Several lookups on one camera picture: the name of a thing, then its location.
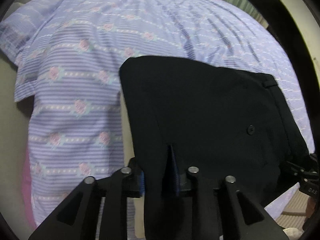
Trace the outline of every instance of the silver screw head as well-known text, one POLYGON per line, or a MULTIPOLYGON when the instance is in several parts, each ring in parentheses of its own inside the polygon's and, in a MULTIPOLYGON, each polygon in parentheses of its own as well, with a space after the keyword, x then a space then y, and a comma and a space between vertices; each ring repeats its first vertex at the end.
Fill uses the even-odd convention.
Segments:
POLYGON ((92 184, 92 183, 94 183, 94 181, 95 181, 94 177, 86 177, 84 179, 84 183, 86 183, 86 184, 92 184))
POLYGON ((234 183, 236 182, 236 178, 234 176, 226 176, 226 182, 234 183))
POLYGON ((199 168, 195 167, 195 166, 191 166, 191 167, 188 168, 188 171, 190 173, 198 173, 199 172, 199 168))
POLYGON ((123 167, 121 169, 121 173, 123 174, 130 174, 131 173, 131 168, 130 167, 123 167))

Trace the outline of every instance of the black metal bracket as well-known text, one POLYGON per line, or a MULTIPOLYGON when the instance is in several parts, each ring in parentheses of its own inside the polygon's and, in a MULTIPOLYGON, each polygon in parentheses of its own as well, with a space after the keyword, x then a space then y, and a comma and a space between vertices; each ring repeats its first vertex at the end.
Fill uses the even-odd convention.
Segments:
MULTIPOLYGON (((197 167, 185 173, 179 197, 192 195, 193 240, 218 240, 220 217, 225 240, 287 240, 264 208, 245 193, 233 176, 213 187, 197 167)), ((29 240, 94 240, 101 198, 105 197, 99 239, 127 240, 126 198, 139 198, 142 171, 132 158, 111 177, 85 178, 34 231, 29 240)))
MULTIPOLYGON (((316 163, 316 159, 314 159, 314 155, 310 156, 310 158, 316 163)), ((300 192, 314 198, 318 197, 319 173, 315 169, 306 171, 305 168, 286 161, 282 163, 281 170, 297 178, 297 181, 299 181, 300 183, 300 188, 299 188, 300 192)))

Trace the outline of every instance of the black pants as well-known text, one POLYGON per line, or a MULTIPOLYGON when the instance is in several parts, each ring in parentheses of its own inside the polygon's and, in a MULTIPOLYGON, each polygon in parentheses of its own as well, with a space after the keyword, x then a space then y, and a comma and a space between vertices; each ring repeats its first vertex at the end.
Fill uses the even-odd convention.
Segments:
MULTIPOLYGON (((213 188, 232 175, 267 204, 278 184, 279 164, 299 164, 308 156, 284 96, 269 74, 145 56, 129 58, 120 78, 136 160, 145 173, 145 224, 161 217, 164 209, 161 195, 168 160, 174 163, 177 192, 179 175, 196 166, 213 181, 213 188)), ((171 204, 177 209, 184 205, 171 204)))

